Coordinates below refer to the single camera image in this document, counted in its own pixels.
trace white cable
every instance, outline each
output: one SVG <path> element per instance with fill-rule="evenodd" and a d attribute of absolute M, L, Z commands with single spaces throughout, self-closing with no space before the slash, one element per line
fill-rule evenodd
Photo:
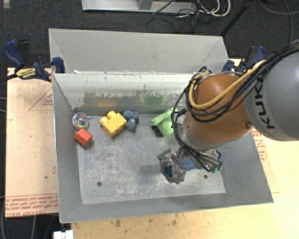
<path fill-rule="evenodd" d="M 217 1 L 217 9 L 212 9 L 212 10 L 207 10 L 202 4 L 201 4 L 201 1 L 200 0 L 196 0 L 197 3 L 200 5 L 200 7 L 203 8 L 203 11 L 200 10 L 200 12 L 202 13 L 207 13 L 207 14 L 212 14 L 213 12 L 217 12 L 220 8 L 220 3 L 219 3 L 219 0 L 216 0 Z"/>
<path fill-rule="evenodd" d="M 213 10 L 210 10 L 208 11 L 202 4 L 201 4 L 201 1 L 197 0 L 197 2 L 200 4 L 200 7 L 203 9 L 199 9 L 199 12 L 201 13 L 206 13 L 206 14 L 210 14 L 212 16 L 215 16 L 215 17 L 223 17 L 223 16 L 226 16 L 229 11 L 230 11 L 230 7 L 231 7 L 231 3 L 230 3 L 230 0 L 226 0 L 226 3 L 227 3 L 227 10 L 222 13 L 222 14 L 217 14 L 216 12 L 218 12 L 219 8 L 220 8 L 220 2 L 219 0 L 216 0 L 217 1 L 217 9 L 213 9 Z"/>

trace green object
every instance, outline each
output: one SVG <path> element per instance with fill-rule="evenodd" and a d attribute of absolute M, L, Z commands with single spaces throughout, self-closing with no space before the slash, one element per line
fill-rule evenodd
<path fill-rule="evenodd" d="M 157 128 L 163 136 L 167 136 L 171 133 L 174 133 L 174 129 L 172 128 L 172 122 L 170 119 L 170 114 L 172 113 L 172 111 L 173 108 L 168 109 L 166 113 L 156 116 L 150 121 L 149 125 L 151 127 L 157 126 Z"/>

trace metal stand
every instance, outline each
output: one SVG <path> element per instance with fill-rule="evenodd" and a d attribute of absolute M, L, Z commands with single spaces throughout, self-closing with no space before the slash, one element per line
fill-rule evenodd
<path fill-rule="evenodd" d="M 82 0 L 82 10 L 155 12 L 170 0 Z M 191 2 L 172 2 L 163 13 L 192 9 Z"/>

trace red block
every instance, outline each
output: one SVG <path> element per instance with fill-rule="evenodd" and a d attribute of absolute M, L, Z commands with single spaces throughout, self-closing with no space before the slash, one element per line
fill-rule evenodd
<path fill-rule="evenodd" d="M 87 132 L 84 128 L 80 129 L 75 137 L 74 137 L 80 144 L 86 146 L 92 140 L 93 136 Z"/>

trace yellow lego block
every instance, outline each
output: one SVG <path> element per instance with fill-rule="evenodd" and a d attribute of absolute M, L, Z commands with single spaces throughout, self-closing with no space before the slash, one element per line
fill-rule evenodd
<path fill-rule="evenodd" d="M 119 113 L 110 111 L 106 117 L 100 119 L 100 124 L 105 133 L 112 137 L 123 127 L 125 127 L 126 119 Z"/>

